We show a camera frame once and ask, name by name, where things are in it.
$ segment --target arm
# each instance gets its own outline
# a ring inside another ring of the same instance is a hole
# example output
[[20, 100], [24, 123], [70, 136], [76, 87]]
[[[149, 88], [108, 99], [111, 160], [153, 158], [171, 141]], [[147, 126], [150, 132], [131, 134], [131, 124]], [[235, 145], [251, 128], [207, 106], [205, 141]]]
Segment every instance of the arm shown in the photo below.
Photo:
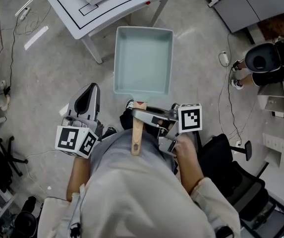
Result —
[[177, 138], [175, 147], [179, 164], [181, 184], [191, 199], [206, 214], [212, 228], [228, 226], [235, 238], [240, 237], [240, 220], [237, 211], [230, 205], [209, 178], [204, 178], [196, 149], [186, 134]]
[[72, 201], [72, 194], [80, 192], [80, 186], [90, 178], [90, 159], [75, 158], [67, 188], [67, 201]]

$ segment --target gray cabinet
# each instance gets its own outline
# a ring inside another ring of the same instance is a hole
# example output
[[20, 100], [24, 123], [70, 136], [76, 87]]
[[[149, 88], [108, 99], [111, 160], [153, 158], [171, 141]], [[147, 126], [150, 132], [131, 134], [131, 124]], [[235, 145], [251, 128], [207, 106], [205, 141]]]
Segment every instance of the gray cabinet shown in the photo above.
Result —
[[284, 13], [284, 0], [221, 0], [215, 9], [231, 32]]

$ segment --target person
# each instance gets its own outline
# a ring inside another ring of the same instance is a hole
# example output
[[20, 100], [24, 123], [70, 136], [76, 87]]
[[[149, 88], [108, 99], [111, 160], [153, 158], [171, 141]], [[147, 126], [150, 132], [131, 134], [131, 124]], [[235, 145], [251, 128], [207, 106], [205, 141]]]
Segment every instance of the person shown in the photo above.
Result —
[[175, 146], [179, 181], [174, 158], [159, 151], [153, 135], [143, 132], [133, 156], [131, 129], [108, 133], [90, 159], [74, 159], [69, 203], [45, 200], [39, 237], [240, 237], [238, 213], [204, 177], [187, 134]]
[[[236, 61], [233, 64], [232, 70], [235, 72], [237, 70], [242, 70], [247, 68], [245, 61]], [[235, 87], [237, 90], [243, 89], [244, 86], [262, 86], [272, 83], [279, 83], [284, 81], [284, 67], [281, 66], [279, 69], [265, 72], [265, 73], [252, 73], [244, 77], [243, 79], [232, 79], [231, 86]]]

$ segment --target hand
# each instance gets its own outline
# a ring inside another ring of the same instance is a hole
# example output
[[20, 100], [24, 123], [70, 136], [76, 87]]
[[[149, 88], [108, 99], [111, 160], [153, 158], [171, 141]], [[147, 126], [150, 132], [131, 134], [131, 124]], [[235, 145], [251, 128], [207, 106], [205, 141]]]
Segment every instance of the hand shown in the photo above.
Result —
[[187, 134], [177, 138], [175, 152], [179, 164], [181, 184], [191, 194], [195, 186], [204, 178], [195, 146]]

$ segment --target white table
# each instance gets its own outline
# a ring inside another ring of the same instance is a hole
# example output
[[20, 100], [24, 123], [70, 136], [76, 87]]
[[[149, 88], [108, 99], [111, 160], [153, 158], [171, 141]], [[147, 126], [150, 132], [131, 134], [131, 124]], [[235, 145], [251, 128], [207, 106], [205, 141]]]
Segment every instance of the white table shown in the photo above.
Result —
[[[103, 61], [91, 37], [145, 6], [158, 0], [104, 0], [90, 5], [86, 0], [48, 0], [75, 39], [81, 39], [98, 64]], [[161, 0], [149, 26], [157, 22], [168, 0]]]

